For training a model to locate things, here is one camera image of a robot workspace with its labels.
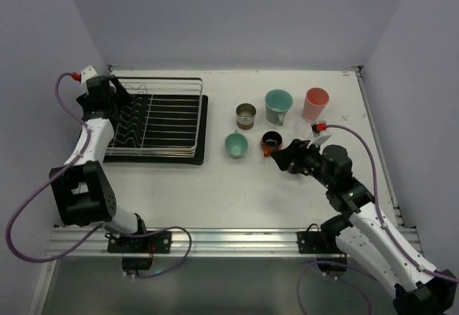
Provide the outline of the orange white-ringed cup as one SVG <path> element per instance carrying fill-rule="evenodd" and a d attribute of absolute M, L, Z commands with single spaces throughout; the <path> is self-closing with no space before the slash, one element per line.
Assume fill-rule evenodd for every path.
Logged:
<path fill-rule="evenodd" d="M 268 131 L 263 134 L 260 146 L 264 157 L 269 157 L 272 152 L 279 151 L 283 147 L 283 138 L 277 131 Z"/>

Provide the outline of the clear glass cup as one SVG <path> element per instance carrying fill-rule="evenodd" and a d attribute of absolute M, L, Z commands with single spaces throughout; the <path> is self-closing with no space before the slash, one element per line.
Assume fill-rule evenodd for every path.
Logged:
<path fill-rule="evenodd" d="M 310 140 L 313 138 L 313 132 L 312 132 L 312 121 L 307 120 L 307 119 L 300 119 L 297 121 L 294 125 L 294 133 L 295 137 L 304 141 L 304 140 Z"/>

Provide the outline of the small green cup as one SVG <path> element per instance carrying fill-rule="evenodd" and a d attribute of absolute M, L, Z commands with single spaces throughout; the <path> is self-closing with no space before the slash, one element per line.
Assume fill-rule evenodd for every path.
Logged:
<path fill-rule="evenodd" d="M 238 159 L 247 153 L 248 140 L 243 134 L 235 130 L 226 137 L 224 147 L 230 157 Z"/>

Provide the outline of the large green mug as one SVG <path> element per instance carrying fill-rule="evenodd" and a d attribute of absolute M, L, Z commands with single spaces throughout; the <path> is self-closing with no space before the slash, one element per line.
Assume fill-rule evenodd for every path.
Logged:
<path fill-rule="evenodd" d="M 285 90 L 274 89 L 265 95 L 265 117 L 272 124 L 282 126 L 292 106 L 293 97 Z"/>

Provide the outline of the white brown cup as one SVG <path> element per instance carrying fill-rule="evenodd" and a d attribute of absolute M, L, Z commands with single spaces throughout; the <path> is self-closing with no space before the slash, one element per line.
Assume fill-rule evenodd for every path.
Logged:
<path fill-rule="evenodd" d="M 256 108 L 250 103 L 239 104 L 236 108 L 237 126 L 242 130 L 249 130 L 254 126 Z"/>

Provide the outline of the pink plastic cup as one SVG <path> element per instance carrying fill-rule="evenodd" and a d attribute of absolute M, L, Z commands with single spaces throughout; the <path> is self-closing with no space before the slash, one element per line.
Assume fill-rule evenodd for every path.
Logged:
<path fill-rule="evenodd" d="M 322 88 L 311 88 L 306 92 L 302 118 L 315 121 L 329 102 L 329 94 Z"/>

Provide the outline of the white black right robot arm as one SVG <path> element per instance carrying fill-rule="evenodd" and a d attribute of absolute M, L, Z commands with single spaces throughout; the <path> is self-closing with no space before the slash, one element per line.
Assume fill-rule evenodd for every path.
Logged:
<path fill-rule="evenodd" d="M 271 153 L 281 171 L 313 177 L 326 188 L 338 215 L 321 228 L 334 236 L 392 298 L 398 314 L 443 314 L 454 302 L 457 278 L 427 261 L 376 206 L 352 174 L 352 160 L 338 145 L 324 149 L 298 139 Z"/>

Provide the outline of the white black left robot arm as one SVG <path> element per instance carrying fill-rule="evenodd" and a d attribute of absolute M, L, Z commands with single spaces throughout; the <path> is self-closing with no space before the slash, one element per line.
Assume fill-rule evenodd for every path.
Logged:
<path fill-rule="evenodd" d="M 75 79 L 87 91 L 77 98 L 82 107 L 81 132 L 71 157 L 64 166 L 51 169 L 49 178 L 61 221 L 80 227 L 102 223 L 114 234 L 147 233 L 141 216 L 124 210 L 102 168 L 105 152 L 115 135 L 120 110 L 133 98 L 114 76 L 96 75 Z"/>

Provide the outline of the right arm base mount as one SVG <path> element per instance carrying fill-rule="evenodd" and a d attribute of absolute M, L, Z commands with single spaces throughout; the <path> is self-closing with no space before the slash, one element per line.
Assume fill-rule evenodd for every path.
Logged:
<path fill-rule="evenodd" d="M 336 245 L 335 236 L 322 230 L 316 223 L 296 233 L 298 252 L 300 254 L 333 255 L 342 251 Z"/>

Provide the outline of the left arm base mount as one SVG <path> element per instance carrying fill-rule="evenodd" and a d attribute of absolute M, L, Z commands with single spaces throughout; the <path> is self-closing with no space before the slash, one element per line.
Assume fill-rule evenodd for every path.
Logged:
<path fill-rule="evenodd" d="M 171 250 L 172 233 L 160 232 L 148 238 L 126 238 L 106 233 L 108 239 L 107 251 L 122 254 L 169 254 Z"/>

